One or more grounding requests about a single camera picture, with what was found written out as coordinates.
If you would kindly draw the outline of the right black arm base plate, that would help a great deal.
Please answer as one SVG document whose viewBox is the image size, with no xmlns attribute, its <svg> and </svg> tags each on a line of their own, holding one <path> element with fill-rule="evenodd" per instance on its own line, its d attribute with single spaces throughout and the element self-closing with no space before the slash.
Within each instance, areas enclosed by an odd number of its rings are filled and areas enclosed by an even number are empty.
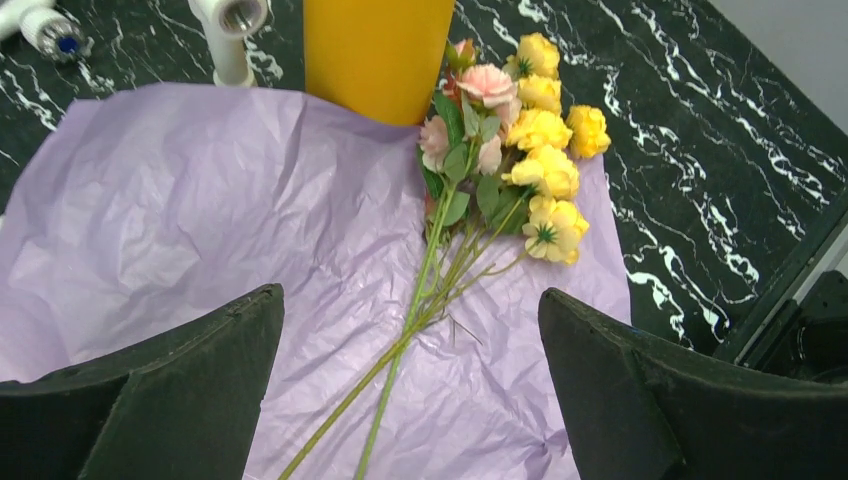
<svg viewBox="0 0 848 480">
<path fill-rule="evenodd" d="M 731 330 L 713 357 L 751 370 L 823 384 L 847 383 L 847 216 L 788 288 Z"/>
</svg>

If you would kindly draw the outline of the yellow rose flower stem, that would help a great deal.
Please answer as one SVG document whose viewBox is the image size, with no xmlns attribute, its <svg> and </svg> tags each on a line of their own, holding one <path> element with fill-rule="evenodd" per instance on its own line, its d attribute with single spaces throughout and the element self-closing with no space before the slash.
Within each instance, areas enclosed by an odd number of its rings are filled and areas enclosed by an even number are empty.
<svg viewBox="0 0 848 480">
<path fill-rule="evenodd" d="M 557 469 L 544 443 L 564 428 L 553 419 L 535 329 L 538 295 L 547 281 L 588 267 L 579 163 L 610 144 L 599 109 L 563 106 L 560 61 L 558 48 L 532 33 L 504 65 L 491 63 L 513 77 L 519 109 L 501 140 L 499 204 L 524 195 L 526 211 L 477 262 L 497 274 L 411 340 L 362 479 L 532 479 Z"/>
</svg>

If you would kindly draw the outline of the purple pink wrapping paper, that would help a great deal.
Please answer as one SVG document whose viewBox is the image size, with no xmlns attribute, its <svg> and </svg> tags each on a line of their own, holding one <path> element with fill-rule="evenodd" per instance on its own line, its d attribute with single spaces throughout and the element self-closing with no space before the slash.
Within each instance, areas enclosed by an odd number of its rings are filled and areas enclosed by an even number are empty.
<svg viewBox="0 0 848 480">
<path fill-rule="evenodd" d="M 160 339 L 268 283 L 282 318 L 177 369 L 151 413 L 201 426 L 256 414 L 237 478 L 274 479 L 398 337 L 425 246 L 418 134 L 300 92 L 157 84 L 66 110 L 18 179 L 1 226 L 1 382 Z M 602 158 L 579 165 L 579 261 L 495 264 L 413 340 L 372 479 L 574 479 L 537 323 L 556 287 L 628 321 Z"/>
</svg>

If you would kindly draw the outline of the light pink rose stem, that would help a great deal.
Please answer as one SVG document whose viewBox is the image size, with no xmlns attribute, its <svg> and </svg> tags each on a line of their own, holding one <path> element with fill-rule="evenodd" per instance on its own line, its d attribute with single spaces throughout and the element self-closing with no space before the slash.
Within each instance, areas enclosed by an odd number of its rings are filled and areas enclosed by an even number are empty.
<svg viewBox="0 0 848 480">
<path fill-rule="evenodd" d="M 355 478 L 364 478 L 411 340 L 446 319 L 449 305 L 479 279 L 497 274 L 495 266 L 480 267 L 477 262 L 512 220 L 526 211 L 524 195 L 499 204 L 503 196 L 501 140 L 519 112 L 513 77 L 491 63 L 479 63 L 478 50 L 469 39 L 460 46 L 447 44 L 445 59 L 445 88 L 435 94 L 436 114 L 421 130 L 421 173 L 433 208 L 425 219 L 426 252 L 402 332 L 306 441 L 282 471 L 283 479 L 293 476 L 366 387 L 378 374 L 386 373 L 354 473 Z"/>
</svg>

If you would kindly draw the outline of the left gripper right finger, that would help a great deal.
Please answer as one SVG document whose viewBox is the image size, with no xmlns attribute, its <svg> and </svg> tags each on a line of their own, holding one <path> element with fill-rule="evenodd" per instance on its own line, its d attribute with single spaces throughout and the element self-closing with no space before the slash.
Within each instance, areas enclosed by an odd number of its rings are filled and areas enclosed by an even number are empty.
<svg viewBox="0 0 848 480">
<path fill-rule="evenodd" d="M 843 479 L 847 390 L 723 362 L 550 288 L 538 325 L 583 479 Z"/>
</svg>

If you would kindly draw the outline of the small white pipe elbow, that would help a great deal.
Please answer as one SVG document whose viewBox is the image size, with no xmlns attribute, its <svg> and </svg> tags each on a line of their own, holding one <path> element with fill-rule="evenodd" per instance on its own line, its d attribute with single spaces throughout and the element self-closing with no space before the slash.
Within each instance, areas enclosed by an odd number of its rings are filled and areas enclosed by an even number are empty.
<svg viewBox="0 0 848 480">
<path fill-rule="evenodd" d="M 20 34 L 43 57 L 70 63 L 90 52 L 90 38 L 78 22 L 56 10 L 52 0 L 3 0 L 1 41 Z"/>
</svg>

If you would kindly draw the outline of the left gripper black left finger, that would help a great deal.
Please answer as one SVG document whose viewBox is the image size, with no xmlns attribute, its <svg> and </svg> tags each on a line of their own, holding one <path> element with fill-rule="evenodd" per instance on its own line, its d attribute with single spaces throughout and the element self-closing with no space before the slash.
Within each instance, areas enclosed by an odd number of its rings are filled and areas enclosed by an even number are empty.
<svg viewBox="0 0 848 480">
<path fill-rule="evenodd" d="M 1 386 L 5 479 L 238 479 L 284 323 L 263 285 L 114 353 Z"/>
</svg>

